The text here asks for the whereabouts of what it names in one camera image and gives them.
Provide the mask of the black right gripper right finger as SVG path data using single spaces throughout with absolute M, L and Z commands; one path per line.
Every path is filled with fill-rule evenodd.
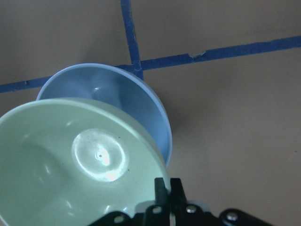
M 201 201 L 186 198 L 182 182 L 179 178 L 171 178 L 171 211 L 175 226 L 211 226 L 210 209 Z

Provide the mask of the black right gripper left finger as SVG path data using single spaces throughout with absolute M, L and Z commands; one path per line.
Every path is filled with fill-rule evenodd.
M 169 226 L 170 205 L 169 194 L 163 178 L 155 178 L 155 202 L 146 209 L 144 215 L 145 226 Z

